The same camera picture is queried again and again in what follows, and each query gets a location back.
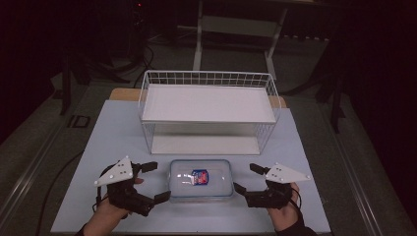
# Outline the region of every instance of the clear plastic food container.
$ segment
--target clear plastic food container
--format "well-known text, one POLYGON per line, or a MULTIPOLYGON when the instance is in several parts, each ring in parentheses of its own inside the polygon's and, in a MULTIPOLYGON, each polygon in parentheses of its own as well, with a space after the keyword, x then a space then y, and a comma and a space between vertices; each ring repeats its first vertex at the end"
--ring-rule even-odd
POLYGON ((226 200, 233 195, 230 163, 225 159, 173 160, 168 183, 173 202, 226 200))

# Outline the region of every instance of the person's left hand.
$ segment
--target person's left hand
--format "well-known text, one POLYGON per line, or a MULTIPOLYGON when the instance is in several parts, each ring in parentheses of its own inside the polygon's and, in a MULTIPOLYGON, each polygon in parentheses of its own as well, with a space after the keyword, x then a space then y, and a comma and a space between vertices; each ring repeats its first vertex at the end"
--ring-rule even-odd
MULTIPOLYGON (((142 184, 143 179, 137 178, 135 184, 142 184)), ((110 200, 104 196, 103 201, 98 205, 92 218, 84 227, 84 235, 86 236, 104 236, 111 233, 111 231, 119 224, 128 210, 119 208, 110 203, 110 200)))

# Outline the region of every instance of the white table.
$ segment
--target white table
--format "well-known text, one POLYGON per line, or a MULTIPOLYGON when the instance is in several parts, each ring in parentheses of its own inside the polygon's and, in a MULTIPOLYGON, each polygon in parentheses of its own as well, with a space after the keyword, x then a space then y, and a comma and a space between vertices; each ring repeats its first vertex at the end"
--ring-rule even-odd
MULTIPOLYGON (((231 163, 233 181, 246 187, 248 191, 266 188, 264 177, 249 169, 252 162, 261 166, 272 166, 279 162, 313 176, 289 109, 282 109, 280 119, 262 155, 150 155, 137 107, 137 101, 105 102, 51 232, 75 233, 89 220, 96 196, 94 180, 98 179, 105 167, 126 155, 134 163, 158 162, 157 170, 140 173, 145 183, 137 188, 140 193, 149 197, 167 191, 169 163, 174 159, 227 159, 231 163)), ((298 183, 306 225, 316 232, 330 232, 314 176, 312 179, 298 183)), ((167 202, 156 206, 148 217, 130 215, 113 232, 253 235, 273 233, 273 227, 264 208, 248 208, 244 197, 235 193, 225 202, 167 202)))

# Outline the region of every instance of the sleeve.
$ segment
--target sleeve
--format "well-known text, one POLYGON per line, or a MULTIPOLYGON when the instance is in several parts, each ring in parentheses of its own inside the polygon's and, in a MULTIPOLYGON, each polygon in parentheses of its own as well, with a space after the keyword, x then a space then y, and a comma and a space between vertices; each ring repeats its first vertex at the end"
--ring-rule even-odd
POLYGON ((284 230, 275 232, 277 236, 317 236, 313 229, 304 225, 304 218, 301 212, 299 212, 297 222, 284 230))

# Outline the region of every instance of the hand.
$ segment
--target hand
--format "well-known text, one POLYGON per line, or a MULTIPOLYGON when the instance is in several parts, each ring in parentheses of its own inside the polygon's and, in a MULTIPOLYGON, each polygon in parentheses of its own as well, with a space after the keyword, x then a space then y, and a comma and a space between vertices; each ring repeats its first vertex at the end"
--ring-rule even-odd
MULTIPOLYGON (((135 184, 142 184, 143 182, 144 180, 140 178, 135 180, 135 184)), ((94 215, 84 227, 84 235, 108 235, 119 224, 120 219, 129 213, 126 209, 112 205, 106 197, 107 195, 104 196, 94 215)))
MULTIPOLYGON (((299 188, 295 183, 291 183, 291 188, 299 192, 299 188)), ((295 191, 292 191, 291 200, 294 203, 298 201, 298 194, 295 191)), ((291 203, 288 203, 287 206, 281 209, 267 208, 267 211, 276 231, 282 231, 298 220, 298 208, 291 203)))

